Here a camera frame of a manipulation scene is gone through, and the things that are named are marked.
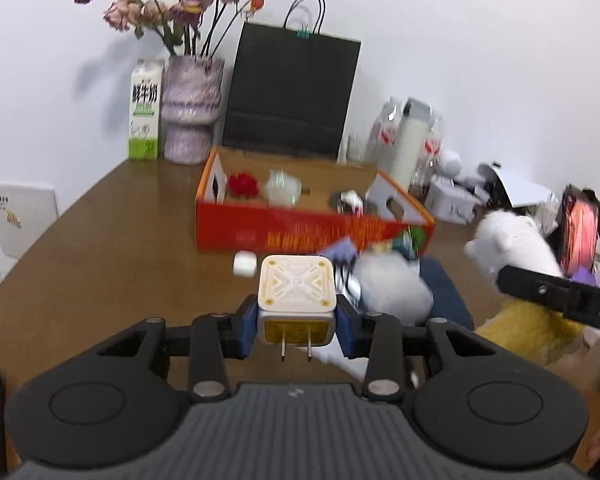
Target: yellow fur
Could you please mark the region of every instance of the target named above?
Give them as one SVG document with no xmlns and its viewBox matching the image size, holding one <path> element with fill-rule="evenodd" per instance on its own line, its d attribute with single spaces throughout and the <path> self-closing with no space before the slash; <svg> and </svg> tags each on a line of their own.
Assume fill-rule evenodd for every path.
<svg viewBox="0 0 600 480">
<path fill-rule="evenodd" d="M 575 350 L 584 326 L 528 301 L 506 300 L 476 333 L 529 361 L 545 365 Z"/>
</svg>

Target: charger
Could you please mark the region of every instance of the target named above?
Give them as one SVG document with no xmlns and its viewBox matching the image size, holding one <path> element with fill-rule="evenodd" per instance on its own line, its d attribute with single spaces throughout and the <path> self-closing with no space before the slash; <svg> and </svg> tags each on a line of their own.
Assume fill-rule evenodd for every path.
<svg viewBox="0 0 600 480">
<path fill-rule="evenodd" d="M 260 267 L 258 334 L 261 341 L 281 346 L 312 346 L 331 342 L 335 330 L 336 289 L 333 266 L 324 256 L 267 256 Z"/>
</svg>

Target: orange box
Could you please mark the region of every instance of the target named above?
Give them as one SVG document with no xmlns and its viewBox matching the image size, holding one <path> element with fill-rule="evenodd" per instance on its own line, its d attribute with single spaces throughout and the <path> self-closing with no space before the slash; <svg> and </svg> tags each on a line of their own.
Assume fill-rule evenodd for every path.
<svg viewBox="0 0 600 480">
<path fill-rule="evenodd" d="M 302 182 L 302 195 L 295 208 L 270 207 L 262 197 L 245 200 L 225 193 L 230 174 L 251 173 L 262 190 L 270 170 L 283 170 Z M 349 189 L 374 202 L 378 216 L 341 215 L 331 209 L 330 194 Z M 318 158 L 215 148 L 196 193 L 199 250 L 310 254 L 345 236 L 364 250 L 370 243 L 395 238 L 409 230 L 416 252 L 421 254 L 434 224 L 426 209 L 382 171 Z"/>
</svg>

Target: purple vase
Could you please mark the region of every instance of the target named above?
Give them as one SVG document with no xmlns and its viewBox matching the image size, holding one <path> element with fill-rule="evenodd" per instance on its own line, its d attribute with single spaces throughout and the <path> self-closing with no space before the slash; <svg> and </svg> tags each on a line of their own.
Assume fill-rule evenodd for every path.
<svg viewBox="0 0 600 480">
<path fill-rule="evenodd" d="M 213 124 L 220 116 L 224 60 L 177 56 L 169 60 L 162 96 L 164 158 L 199 164 L 209 156 Z"/>
</svg>

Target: yellow plush toy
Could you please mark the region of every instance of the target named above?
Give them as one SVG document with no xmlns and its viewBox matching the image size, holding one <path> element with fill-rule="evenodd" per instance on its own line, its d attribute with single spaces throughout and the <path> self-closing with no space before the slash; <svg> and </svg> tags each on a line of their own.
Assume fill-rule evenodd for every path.
<svg viewBox="0 0 600 480">
<path fill-rule="evenodd" d="M 494 211 L 478 225 L 465 252 L 493 282 L 506 265 L 562 277 L 551 249 L 535 222 L 514 213 Z M 503 310 L 476 330 L 482 337 L 539 365 L 576 351 L 584 326 L 528 301 L 509 299 Z"/>
</svg>

